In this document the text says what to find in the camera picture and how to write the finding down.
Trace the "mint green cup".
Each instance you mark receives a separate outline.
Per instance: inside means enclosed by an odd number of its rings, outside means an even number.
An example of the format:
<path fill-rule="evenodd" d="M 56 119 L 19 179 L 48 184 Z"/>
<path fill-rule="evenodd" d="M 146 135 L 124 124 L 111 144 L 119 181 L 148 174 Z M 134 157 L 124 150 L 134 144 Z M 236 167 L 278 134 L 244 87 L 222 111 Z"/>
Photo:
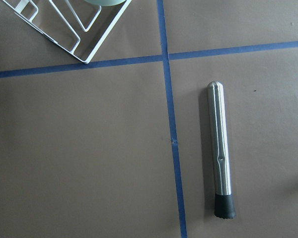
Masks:
<path fill-rule="evenodd" d="M 100 5 L 100 6 L 114 6 L 125 2 L 126 0 L 85 0 L 93 5 Z"/>

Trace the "steel muddler black tip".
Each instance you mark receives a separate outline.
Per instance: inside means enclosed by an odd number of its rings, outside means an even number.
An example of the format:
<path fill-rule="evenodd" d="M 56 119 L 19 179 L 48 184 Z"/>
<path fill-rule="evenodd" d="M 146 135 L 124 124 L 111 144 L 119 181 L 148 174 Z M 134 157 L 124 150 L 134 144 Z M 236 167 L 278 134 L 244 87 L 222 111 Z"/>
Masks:
<path fill-rule="evenodd" d="M 214 215 L 233 219 L 236 211 L 231 187 L 224 87 L 219 81 L 213 81 L 208 84 L 207 92 L 215 183 Z"/>

